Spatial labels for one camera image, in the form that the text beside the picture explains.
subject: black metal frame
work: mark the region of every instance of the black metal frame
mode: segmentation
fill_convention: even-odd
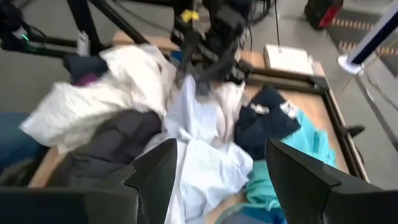
[[[135,43],[144,44],[149,43],[137,30],[135,30],[129,23],[124,20],[107,2],[104,0],[67,0],[70,10],[72,12],[73,18],[76,22],[77,28],[80,32],[85,32],[90,39],[90,53],[92,55],[97,55],[100,51],[106,49],[108,46],[103,45],[100,42],[98,33],[96,31],[93,18],[91,16],[90,9],[88,7],[88,2],[92,3],[94,7],[99,9],[108,19],[110,19],[114,24],[116,24],[123,32],[125,32]],[[130,0],[134,2],[143,2],[146,4],[157,4],[162,6],[172,6],[170,0]],[[30,37],[33,42],[45,42],[47,44],[61,45],[64,47],[76,47],[76,41],[59,39],[56,37],[42,37],[33,36]],[[59,50],[50,50],[44,47],[37,48],[35,52],[27,52],[18,49],[7,49],[23,53],[36,54],[36,55],[46,55],[51,57],[63,57],[65,54],[72,54],[70,52],[63,52]],[[281,90],[298,91],[302,93],[311,93],[319,95],[322,97],[326,109],[328,111],[330,121],[333,125],[336,137],[339,141],[340,148],[345,157],[349,172],[351,175],[359,177],[366,180],[366,174],[361,169],[358,157],[355,156],[355,148],[349,143],[350,135],[347,132],[347,127],[344,126],[341,116],[339,115],[337,105],[333,100],[330,92],[328,82],[325,77],[313,76],[313,75],[297,75],[293,73],[271,73],[270,71],[264,69],[255,69],[253,71],[255,74],[264,75],[267,77],[276,78],[286,78],[289,80],[295,80],[300,82],[305,82],[309,84],[309,87],[289,85],[286,83],[277,82],[264,82],[260,84],[272,84],[276,88]]]
[[[325,77],[314,75],[299,75],[294,73],[275,73],[271,72],[270,70],[258,68],[255,68],[253,73],[258,75],[264,75],[267,77],[285,78],[287,80],[304,82],[308,84],[306,86],[300,86],[273,81],[261,81],[262,83],[258,83],[258,80],[255,81],[257,85],[269,84],[274,85],[280,90],[297,91],[301,93],[309,93],[320,96],[329,114],[333,130],[335,131],[337,140],[344,155],[350,174],[363,180],[367,179],[366,173],[359,164],[360,162],[363,163],[363,161],[359,160],[358,157],[355,156],[355,151],[357,149],[353,148],[352,145],[349,143],[349,139],[351,138],[351,136],[347,132],[347,129],[349,128],[347,128],[343,123],[343,120],[338,112],[338,107],[333,99],[333,96],[331,95],[332,93]]]

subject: crumpled white sheet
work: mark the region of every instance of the crumpled white sheet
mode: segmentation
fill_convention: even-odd
[[[144,151],[167,138],[177,139],[177,170],[167,224],[204,223],[205,214],[226,197],[239,192],[252,170],[251,157],[234,142],[220,147],[212,145],[220,136],[216,128],[216,105],[199,103],[195,88],[193,77],[186,76],[178,98],[164,119],[167,132],[154,136]]]
[[[37,142],[60,152],[86,144],[96,127],[118,111],[135,109],[166,114],[175,67],[152,45],[115,47],[100,56],[109,72],[84,87],[55,83],[51,92],[21,124]]]
[[[236,85],[234,83],[222,83],[213,87],[209,102],[215,103],[217,110],[217,133],[218,137],[213,144],[225,144],[233,141],[234,125],[239,119],[239,111],[242,104],[249,101],[249,97],[244,93],[245,83]]]

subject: floor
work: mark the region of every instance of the floor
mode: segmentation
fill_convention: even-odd
[[[340,94],[347,81],[347,75],[337,65],[339,55],[334,45],[324,32],[315,32],[303,21],[303,8],[306,0],[279,0],[278,18],[280,27],[280,43],[306,49],[316,60],[321,61],[330,85],[337,96],[337,101],[346,123],[363,124],[364,133],[355,138],[355,143],[361,151],[365,169],[370,181],[384,189],[398,189],[398,153],[388,141],[376,117],[365,101],[355,82]],[[382,13],[389,0],[345,0],[345,8],[360,11]],[[172,11],[162,7],[151,7],[142,4],[126,3],[128,8],[137,14],[150,19],[164,27],[172,26]],[[57,35],[74,39],[76,26],[68,10],[66,1],[37,0],[25,9],[26,21],[47,35]],[[103,41],[110,41],[116,27],[96,9],[92,10],[99,36]],[[121,12],[131,24],[146,34],[166,35],[146,24]],[[275,34],[274,13],[262,23],[253,28],[253,50],[261,51],[264,43],[277,43]],[[22,55],[0,51],[0,110],[30,112],[40,99],[51,89],[54,82],[68,80],[68,74],[63,69],[61,61],[53,58]],[[375,75],[379,85],[398,102],[397,80],[385,69],[380,61],[368,68]],[[388,118],[393,130],[398,134],[398,122],[394,119],[394,111],[376,92],[369,88]]]

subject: clothing pile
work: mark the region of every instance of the clothing pile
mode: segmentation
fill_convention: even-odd
[[[244,83],[202,86],[188,74],[178,87],[175,65],[151,45],[70,56],[64,66],[72,84],[54,84],[21,124],[39,143],[67,153],[48,185],[95,186],[174,138],[177,169],[165,223],[204,223],[239,192],[247,199],[240,207],[280,210],[265,162],[269,139],[336,167],[327,134],[271,86],[251,100]]]

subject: cable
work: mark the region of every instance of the cable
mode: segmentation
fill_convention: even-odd
[[[39,28],[37,28],[35,26],[30,26],[30,25],[28,25],[28,26],[31,30],[36,31],[39,35],[41,35],[43,37],[43,42],[41,42],[41,44],[44,47],[47,43],[47,35],[45,35],[43,31],[41,31]]]
[[[251,35],[251,26],[249,26],[249,35],[250,35],[250,52],[253,49],[253,36]]]
[[[380,88],[379,85],[376,81],[376,83],[374,83],[371,80],[370,74],[364,72],[364,74],[366,75],[366,78],[368,79],[369,84],[380,94],[380,96],[387,101],[388,104],[390,104],[397,112],[398,112],[398,105],[396,105]]]
[[[394,46],[396,43],[398,43],[398,38],[396,38],[391,44],[389,44],[387,47],[391,48],[392,46]],[[380,54],[376,53],[376,57],[373,58],[373,60],[371,62],[369,62],[366,66],[370,66],[372,65],[376,59],[380,57]],[[388,104],[390,104],[397,112],[398,112],[398,105],[396,105],[380,88],[379,88],[379,84],[376,80],[376,82],[374,83],[371,79],[371,75],[366,73],[364,71],[364,74],[366,75],[366,78],[368,79],[369,84],[380,94],[380,96],[387,101]]]
[[[377,107],[376,103],[374,102],[374,98],[369,94],[368,89],[366,88],[365,84],[362,82],[359,76],[354,76],[357,86],[359,90],[361,90],[362,94],[365,97],[365,100],[368,102],[368,105],[371,107],[372,112],[376,116],[377,120],[379,121],[382,129],[387,134],[388,139],[390,140],[391,144],[394,148],[398,151],[398,139],[394,134],[393,130],[391,129],[389,123],[386,121],[384,115],[381,113],[380,109]]]
[[[154,23],[154,22],[151,22],[151,21],[149,21],[149,20],[147,20],[147,19],[145,19],[145,18],[139,16],[139,15],[136,14],[135,12],[132,12],[132,11],[129,10],[128,8],[124,7],[124,6],[119,2],[119,0],[112,0],[112,2],[115,3],[115,5],[117,5],[117,7],[120,7],[124,12],[126,12],[126,13],[128,13],[130,16],[132,16],[132,17],[138,19],[139,21],[141,21],[141,22],[143,22],[143,23],[146,23],[146,24],[152,26],[152,27],[155,28],[155,29],[161,30],[161,31],[163,31],[163,32],[171,33],[171,31],[170,31],[168,28],[165,28],[165,27],[163,27],[163,26],[161,26],[161,25],[159,25],[159,24],[156,24],[156,23]]]
[[[251,25],[256,25],[258,22],[261,22],[266,16],[269,15],[269,11],[272,8],[272,3],[276,4],[276,0],[272,2],[272,0],[264,0],[262,3],[262,13],[258,17],[254,17],[251,20]]]
[[[277,3],[276,3],[276,0],[275,0],[274,7],[275,7],[275,22],[276,22],[276,37],[278,39],[278,47],[280,47],[278,9],[277,9],[276,5],[277,5]]]

